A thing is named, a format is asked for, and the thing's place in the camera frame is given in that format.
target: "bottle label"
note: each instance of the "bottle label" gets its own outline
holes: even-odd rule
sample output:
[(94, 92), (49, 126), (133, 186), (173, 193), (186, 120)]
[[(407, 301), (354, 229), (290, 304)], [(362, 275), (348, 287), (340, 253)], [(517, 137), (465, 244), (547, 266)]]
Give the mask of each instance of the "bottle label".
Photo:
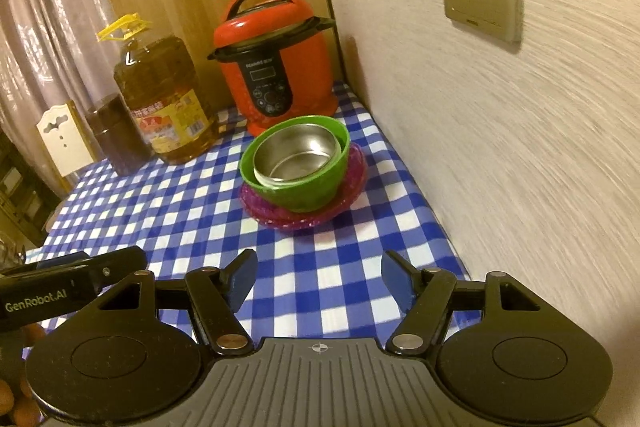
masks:
[(211, 125), (193, 89), (177, 102), (156, 102), (131, 114), (146, 142), (159, 154), (187, 145)]

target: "control panel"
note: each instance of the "control panel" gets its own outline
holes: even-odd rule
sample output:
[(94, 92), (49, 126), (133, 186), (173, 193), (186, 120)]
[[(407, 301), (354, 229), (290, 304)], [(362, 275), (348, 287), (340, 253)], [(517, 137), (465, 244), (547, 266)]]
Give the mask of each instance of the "control panel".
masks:
[(238, 62), (254, 106), (270, 118), (282, 116), (293, 103), (287, 72), (278, 51), (252, 54)]

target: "chair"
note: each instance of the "chair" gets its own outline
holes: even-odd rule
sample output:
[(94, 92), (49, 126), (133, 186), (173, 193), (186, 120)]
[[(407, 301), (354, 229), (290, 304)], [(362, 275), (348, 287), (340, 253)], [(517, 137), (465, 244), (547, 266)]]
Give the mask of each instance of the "chair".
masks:
[(72, 100), (46, 110), (36, 127), (63, 178), (98, 161)]

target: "red pressure cooker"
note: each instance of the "red pressure cooker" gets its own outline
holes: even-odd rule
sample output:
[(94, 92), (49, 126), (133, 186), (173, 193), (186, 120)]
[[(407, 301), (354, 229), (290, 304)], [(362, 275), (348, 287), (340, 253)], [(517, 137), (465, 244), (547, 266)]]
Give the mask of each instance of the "red pressure cooker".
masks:
[(296, 116), (332, 116), (338, 101), (321, 33), (333, 19), (315, 17), (304, 0), (267, 0), (240, 11), (232, 0), (213, 34), (217, 60), (251, 134)]

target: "stainless steel bowl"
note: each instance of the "stainless steel bowl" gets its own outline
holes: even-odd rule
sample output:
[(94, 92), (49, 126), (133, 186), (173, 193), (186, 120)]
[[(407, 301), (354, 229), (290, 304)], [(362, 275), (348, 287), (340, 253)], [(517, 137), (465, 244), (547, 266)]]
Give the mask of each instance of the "stainless steel bowl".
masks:
[(300, 123), (277, 131), (259, 145), (254, 174), (266, 187), (288, 185), (318, 172), (339, 153), (340, 143), (331, 131)]

